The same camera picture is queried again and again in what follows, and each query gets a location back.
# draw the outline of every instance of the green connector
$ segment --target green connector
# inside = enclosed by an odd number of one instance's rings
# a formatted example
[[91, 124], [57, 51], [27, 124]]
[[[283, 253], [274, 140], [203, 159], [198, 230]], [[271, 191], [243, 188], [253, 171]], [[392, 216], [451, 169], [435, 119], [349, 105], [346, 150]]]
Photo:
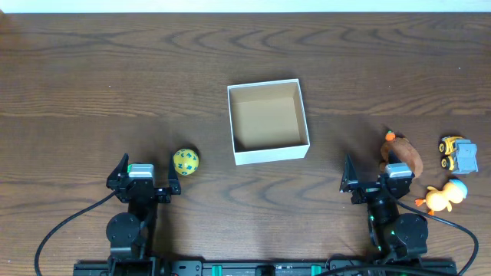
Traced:
[[212, 266], [212, 276], [222, 276], [222, 266], [213, 265]]
[[311, 276], [315, 276], [320, 273], [322, 273], [322, 267], [320, 265], [311, 266]]

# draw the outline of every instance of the white wall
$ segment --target white wall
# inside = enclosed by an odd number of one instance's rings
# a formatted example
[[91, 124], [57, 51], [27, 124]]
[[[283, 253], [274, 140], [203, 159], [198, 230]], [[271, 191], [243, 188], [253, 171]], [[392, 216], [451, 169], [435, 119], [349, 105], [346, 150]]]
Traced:
[[491, 12], [491, 0], [0, 0], [16, 12]]

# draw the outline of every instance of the wood grain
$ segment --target wood grain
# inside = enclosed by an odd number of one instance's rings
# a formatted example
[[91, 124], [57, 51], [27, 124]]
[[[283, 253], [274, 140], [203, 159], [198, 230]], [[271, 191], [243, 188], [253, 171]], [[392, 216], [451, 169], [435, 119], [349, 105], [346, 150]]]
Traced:
[[[425, 170], [404, 198], [442, 186], [437, 141], [478, 145], [479, 173], [451, 213], [491, 271], [491, 17], [488, 14], [6, 15], [0, 21], [0, 275], [33, 275], [35, 250], [62, 219], [105, 197], [123, 153], [162, 174], [195, 145], [197, 173], [161, 206], [156, 250], [223, 259], [326, 259], [369, 248], [366, 213], [338, 194], [345, 153], [374, 177], [386, 127]], [[235, 166], [226, 86], [299, 78], [305, 159]], [[45, 275], [109, 255], [116, 199], [63, 227]], [[461, 268], [472, 241], [429, 222], [430, 257]]]

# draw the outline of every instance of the toy wheel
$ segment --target toy wheel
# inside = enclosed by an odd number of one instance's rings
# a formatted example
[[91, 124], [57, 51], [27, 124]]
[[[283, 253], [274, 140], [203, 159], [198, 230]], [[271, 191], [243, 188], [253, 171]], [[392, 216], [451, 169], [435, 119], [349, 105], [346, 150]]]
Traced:
[[445, 150], [447, 150], [447, 147], [445, 146], [445, 143], [440, 143], [440, 145], [438, 145], [438, 150], [441, 152], [441, 153], [445, 153]]
[[442, 159], [442, 168], [450, 169], [450, 160], [448, 157]]

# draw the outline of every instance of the orange plush toy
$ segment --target orange plush toy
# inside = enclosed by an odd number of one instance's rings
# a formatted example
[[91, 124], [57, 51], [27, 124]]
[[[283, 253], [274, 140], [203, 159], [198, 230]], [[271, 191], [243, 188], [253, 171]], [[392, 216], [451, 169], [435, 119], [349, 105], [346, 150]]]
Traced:
[[392, 131], [385, 135], [385, 143], [381, 148], [382, 157], [384, 158], [384, 162], [381, 163], [382, 172], [389, 162], [389, 151], [391, 150], [401, 162], [409, 166], [414, 173], [414, 178], [418, 178], [421, 175], [423, 172], [423, 160], [421, 160], [420, 154], [409, 143], [407, 138], [396, 137]]

